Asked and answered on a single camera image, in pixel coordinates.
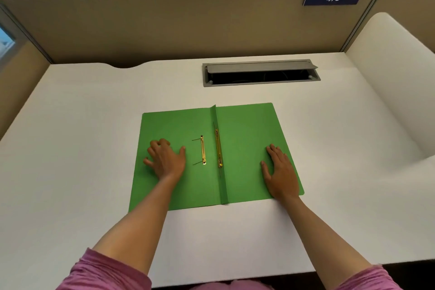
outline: forearm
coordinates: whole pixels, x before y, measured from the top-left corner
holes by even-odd
[[[148,274],[175,184],[171,179],[161,179],[93,249]]]
[[[299,198],[282,202],[326,290],[338,287],[371,264]]]

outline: person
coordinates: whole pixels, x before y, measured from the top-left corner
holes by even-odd
[[[279,147],[266,147],[274,174],[261,161],[270,194],[286,209],[326,290],[398,290],[382,266],[370,264],[299,198],[293,166]],[[148,153],[159,182],[136,208],[113,226],[71,269],[57,290],[150,290],[147,274],[159,242],[171,194],[184,172],[186,148],[176,154],[165,139],[151,141]],[[251,280],[208,283],[196,290],[270,289]]]

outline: pink clothing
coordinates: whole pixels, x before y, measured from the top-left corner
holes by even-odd
[[[192,290],[270,290],[256,281],[230,284],[206,283]],[[151,290],[151,280],[142,272],[96,251],[87,249],[56,290]],[[343,282],[337,290],[400,290],[382,266],[373,266]]]

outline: green folder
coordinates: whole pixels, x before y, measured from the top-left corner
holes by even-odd
[[[216,129],[223,160],[221,168]],[[201,141],[195,140],[201,136],[206,164],[202,163]],[[129,211],[158,182],[143,159],[150,158],[147,152],[150,141],[160,138],[167,139],[176,152],[186,146],[186,169],[172,194],[169,210],[272,198],[260,167],[263,160],[273,172],[273,163],[266,152],[266,146],[271,143],[279,146],[295,167],[271,103],[144,113]],[[303,195],[299,176],[297,179],[299,194]]]

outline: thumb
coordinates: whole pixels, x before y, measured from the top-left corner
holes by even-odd
[[[261,161],[261,171],[263,172],[263,178],[265,181],[269,181],[272,180],[272,176],[269,173],[269,168],[268,165],[264,162]]]
[[[180,156],[182,156],[183,158],[186,158],[186,147],[185,146],[182,146],[181,148],[180,148]]]

